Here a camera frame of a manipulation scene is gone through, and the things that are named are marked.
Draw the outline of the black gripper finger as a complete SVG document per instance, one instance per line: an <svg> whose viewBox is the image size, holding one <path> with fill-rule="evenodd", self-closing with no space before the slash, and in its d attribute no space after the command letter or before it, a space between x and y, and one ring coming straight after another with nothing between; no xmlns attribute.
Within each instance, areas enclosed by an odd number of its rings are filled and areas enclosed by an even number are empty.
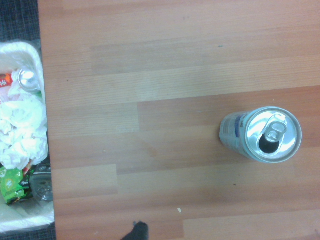
<svg viewBox="0 0 320 240"><path fill-rule="evenodd" d="M123 240L148 240L149 239L149 226L139 221L134 224L130 233L128 233Z"/></svg>

